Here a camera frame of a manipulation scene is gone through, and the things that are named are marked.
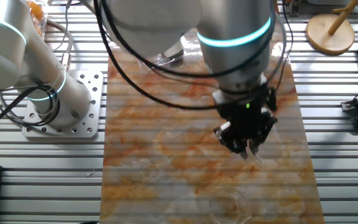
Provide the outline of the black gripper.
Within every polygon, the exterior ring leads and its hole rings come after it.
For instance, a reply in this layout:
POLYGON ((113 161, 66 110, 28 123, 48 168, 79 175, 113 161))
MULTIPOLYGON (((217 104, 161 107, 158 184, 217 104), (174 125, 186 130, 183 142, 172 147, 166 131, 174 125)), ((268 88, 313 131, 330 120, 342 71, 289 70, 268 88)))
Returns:
POLYGON ((224 124, 213 129, 219 142, 233 153, 248 158, 247 150, 254 156, 259 151, 278 119, 272 114, 277 110, 276 89, 261 86, 263 91, 250 101, 230 103, 218 109, 224 124))

